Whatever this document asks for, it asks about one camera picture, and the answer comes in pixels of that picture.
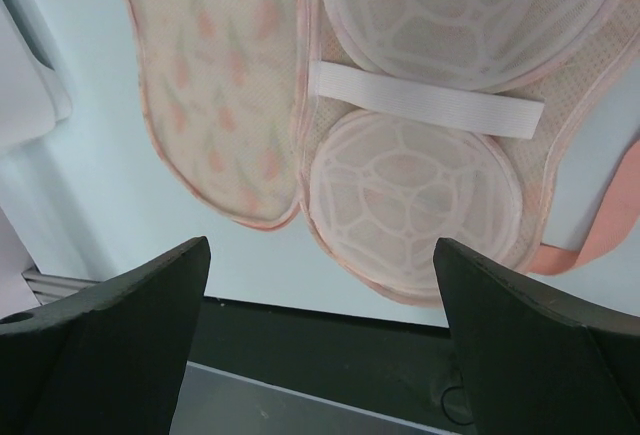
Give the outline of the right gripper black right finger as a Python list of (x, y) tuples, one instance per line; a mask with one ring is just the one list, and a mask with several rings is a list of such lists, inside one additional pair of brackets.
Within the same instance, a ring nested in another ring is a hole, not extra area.
[(450, 238), (433, 263), (478, 433), (638, 433), (638, 317)]

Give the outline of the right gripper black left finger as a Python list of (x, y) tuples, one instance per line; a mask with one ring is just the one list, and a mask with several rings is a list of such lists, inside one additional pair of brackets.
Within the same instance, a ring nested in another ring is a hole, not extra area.
[(204, 237), (1, 321), (4, 434), (169, 432), (209, 273)]

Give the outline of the floral mesh laundry bag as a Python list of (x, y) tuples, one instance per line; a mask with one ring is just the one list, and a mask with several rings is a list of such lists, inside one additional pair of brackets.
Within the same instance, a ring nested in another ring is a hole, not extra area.
[(125, 0), (151, 141), (245, 226), (303, 215), (381, 295), (441, 302), (453, 238), (558, 275), (639, 216), (624, 154), (582, 246), (542, 241), (575, 132), (639, 54), (639, 0)]

